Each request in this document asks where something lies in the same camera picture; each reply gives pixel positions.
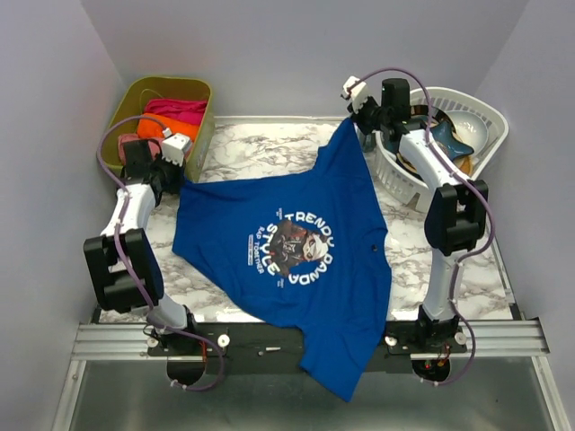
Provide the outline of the blue t shirt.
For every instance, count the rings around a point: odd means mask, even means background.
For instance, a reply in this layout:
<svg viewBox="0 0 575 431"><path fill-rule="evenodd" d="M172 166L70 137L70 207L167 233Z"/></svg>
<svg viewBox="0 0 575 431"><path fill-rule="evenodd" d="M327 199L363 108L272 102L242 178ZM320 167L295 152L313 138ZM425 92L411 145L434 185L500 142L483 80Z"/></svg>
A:
<svg viewBox="0 0 575 431"><path fill-rule="evenodd" d="M172 250L244 312L301 330L301 367L348 401L385 330L387 231L345 119L306 172L185 184Z"/></svg>

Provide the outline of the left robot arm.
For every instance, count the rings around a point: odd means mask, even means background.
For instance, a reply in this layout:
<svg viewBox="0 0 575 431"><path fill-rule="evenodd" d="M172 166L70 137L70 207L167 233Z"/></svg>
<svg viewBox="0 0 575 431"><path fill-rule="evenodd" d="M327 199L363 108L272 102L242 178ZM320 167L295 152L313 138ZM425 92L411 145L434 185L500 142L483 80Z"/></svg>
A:
<svg viewBox="0 0 575 431"><path fill-rule="evenodd" d="M164 291L164 279L146 228L164 194L177 194L184 183L185 155L191 140L174 134L155 146L145 139L124 146L125 164L111 178L118 185L111 220L102 232L84 241L84 257L100 308L140 314L160 330L181 355L199 344L196 322L187 306Z"/></svg>

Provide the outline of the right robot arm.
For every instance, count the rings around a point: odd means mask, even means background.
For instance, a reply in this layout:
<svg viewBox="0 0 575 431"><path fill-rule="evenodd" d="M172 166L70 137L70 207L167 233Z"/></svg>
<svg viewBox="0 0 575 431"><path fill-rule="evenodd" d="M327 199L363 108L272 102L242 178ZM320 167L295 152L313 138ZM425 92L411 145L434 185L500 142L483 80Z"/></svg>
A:
<svg viewBox="0 0 575 431"><path fill-rule="evenodd" d="M471 182L451 162L431 134L430 112L416 114L410 105L410 86L402 78L382 84L381 100L375 101L365 82L351 77L342 98L359 130L378 131L406 157L432 194L424 233L432 249L429 288L413 328L415 345L436 350L456 335L460 317L456 291L464 259L486 227L487 185Z"/></svg>

